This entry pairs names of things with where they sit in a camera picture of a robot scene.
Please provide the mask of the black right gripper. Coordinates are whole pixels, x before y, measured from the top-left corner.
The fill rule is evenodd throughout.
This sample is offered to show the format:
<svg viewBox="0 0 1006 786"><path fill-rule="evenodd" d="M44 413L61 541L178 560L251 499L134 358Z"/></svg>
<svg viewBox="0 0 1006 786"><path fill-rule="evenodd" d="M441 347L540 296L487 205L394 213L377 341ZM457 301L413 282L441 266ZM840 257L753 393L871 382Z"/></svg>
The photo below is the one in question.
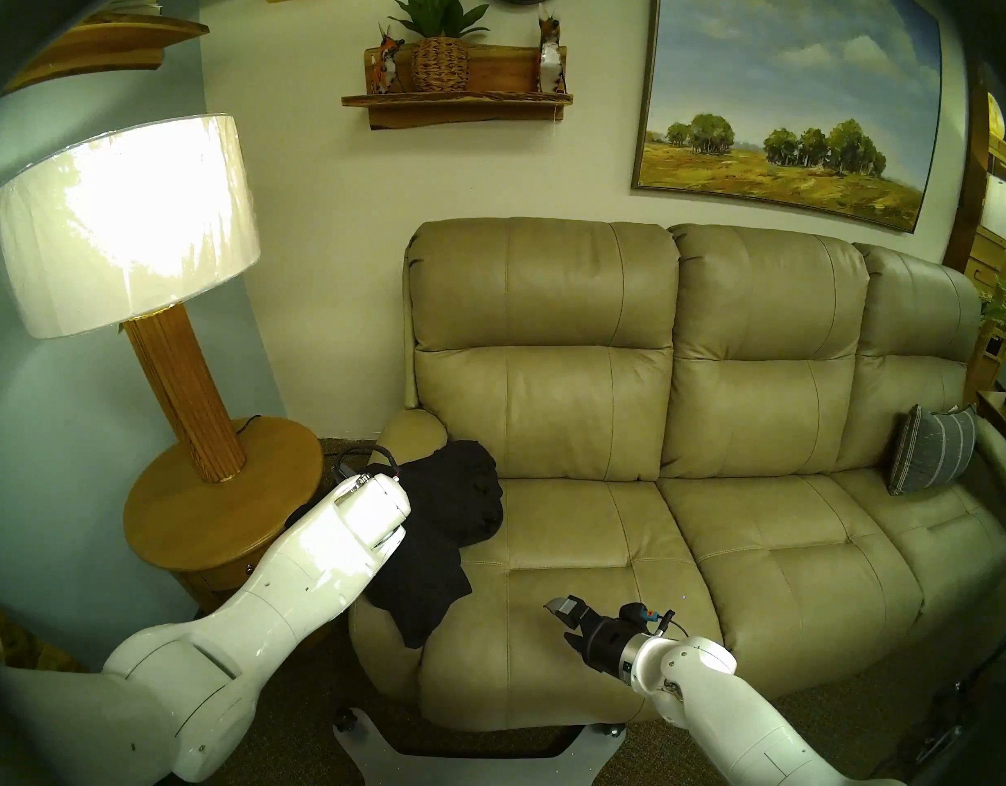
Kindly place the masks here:
<svg viewBox="0 0 1006 786"><path fill-rule="evenodd" d="M569 629L563 637L589 668L614 678L630 678L632 661L624 659L624 651L632 638L642 635L642 611L602 617L589 611L576 596L554 597L544 608Z"/></svg>

